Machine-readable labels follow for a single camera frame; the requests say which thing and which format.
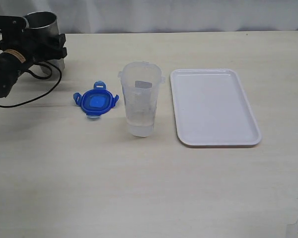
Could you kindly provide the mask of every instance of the white tray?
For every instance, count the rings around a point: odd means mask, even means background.
[[[262,138],[237,74],[177,69],[171,74],[179,139],[189,146],[254,146]]]

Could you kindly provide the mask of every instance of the metal cup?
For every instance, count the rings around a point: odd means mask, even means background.
[[[36,11],[24,16],[28,21],[28,29],[31,30],[34,37],[44,41],[48,37],[54,37],[59,34],[59,28],[57,23],[57,16],[49,11]],[[64,59],[49,60],[50,63],[57,66],[62,72],[65,68]],[[45,74],[49,74],[49,70],[41,66],[41,70]],[[52,68],[53,74],[57,72],[55,68]]]

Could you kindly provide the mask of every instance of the blue container lid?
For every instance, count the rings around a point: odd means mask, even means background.
[[[99,117],[112,109],[119,96],[113,95],[106,90],[106,84],[103,81],[97,81],[94,84],[94,89],[83,94],[74,93],[74,100],[83,112],[89,117]]]

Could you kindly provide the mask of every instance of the black cable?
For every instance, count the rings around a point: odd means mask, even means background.
[[[25,101],[23,103],[19,103],[19,104],[15,104],[15,105],[10,105],[10,106],[4,106],[4,105],[0,105],[0,108],[16,108],[16,107],[19,107],[19,106],[22,106],[22,105],[25,105],[25,104],[28,104],[28,103],[32,103],[40,98],[43,98],[45,97],[46,95],[50,94],[58,85],[59,83],[61,82],[61,79],[62,79],[62,71],[57,67],[55,66],[54,64],[48,62],[48,61],[44,61],[44,63],[47,63],[49,64],[50,66],[54,67],[55,69],[57,69],[57,71],[60,73],[60,76],[59,76],[59,80],[56,82],[56,84],[46,93],[42,94],[41,96],[39,97],[36,97],[34,99],[31,99],[29,101]]]
[[[35,77],[35,78],[37,78],[37,79],[41,79],[41,80],[46,80],[46,79],[49,79],[49,78],[52,77],[52,73],[53,73],[53,72],[52,72],[51,67],[49,67],[48,65],[43,64],[43,63],[35,63],[34,65],[38,65],[38,66],[47,68],[47,69],[50,71],[50,74],[49,74],[48,76],[39,76],[39,75],[33,73],[33,72],[32,72],[31,70],[29,70],[29,69],[25,70],[24,72],[29,73],[29,74],[31,74],[33,77]]]

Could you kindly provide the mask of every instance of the label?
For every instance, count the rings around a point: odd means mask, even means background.
[[[26,61],[26,58],[20,52],[18,52],[16,50],[7,49],[4,52],[15,56],[21,63],[24,63]]]

